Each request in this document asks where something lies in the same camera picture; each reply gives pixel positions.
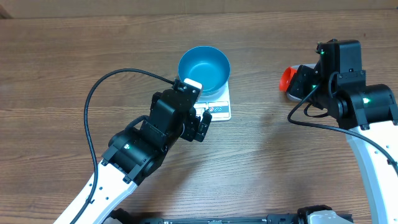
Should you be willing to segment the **red scoop with blue handle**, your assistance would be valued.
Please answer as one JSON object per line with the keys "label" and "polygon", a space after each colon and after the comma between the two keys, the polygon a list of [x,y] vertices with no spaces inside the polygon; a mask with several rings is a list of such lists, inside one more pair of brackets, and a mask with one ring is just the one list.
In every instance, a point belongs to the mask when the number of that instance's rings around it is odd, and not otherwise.
{"label": "red scoop with blue handle", "polygon": [[294,75],[296,74],[297,70],[294,69],[293,67],[288,67],[285,69],[283,72],[280,81],[279,81],[279,90],[280,91],[287,91],[290,82]]}

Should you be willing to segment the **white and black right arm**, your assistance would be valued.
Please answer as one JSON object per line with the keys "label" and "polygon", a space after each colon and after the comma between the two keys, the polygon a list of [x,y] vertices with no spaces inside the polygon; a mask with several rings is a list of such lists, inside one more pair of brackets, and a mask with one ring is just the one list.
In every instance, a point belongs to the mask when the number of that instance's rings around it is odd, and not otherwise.
{"label": "white and black right arm", "polygon": [[[357,160],[373,223],[397,223],[397,102],[385,84],[367,85],[357,40],[320,42],[316,64],[289,67],[279,88],[298,101],[290,123],[344,133]],[[302,105],[337,126],[292,119]]]}

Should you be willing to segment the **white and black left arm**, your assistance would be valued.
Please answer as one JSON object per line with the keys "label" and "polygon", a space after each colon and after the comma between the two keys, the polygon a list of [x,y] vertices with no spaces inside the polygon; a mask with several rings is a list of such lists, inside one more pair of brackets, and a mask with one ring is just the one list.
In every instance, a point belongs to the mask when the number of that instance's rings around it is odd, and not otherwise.
{"label": "white and black left arm", "polygon": [[168,89],[152,97],[149,116],[141,116],[109,141],[91,177],[57,223],[103,223],[142,181],[158,169],[178,138],[202,141],[211,121],[193,107],[200,90]]}

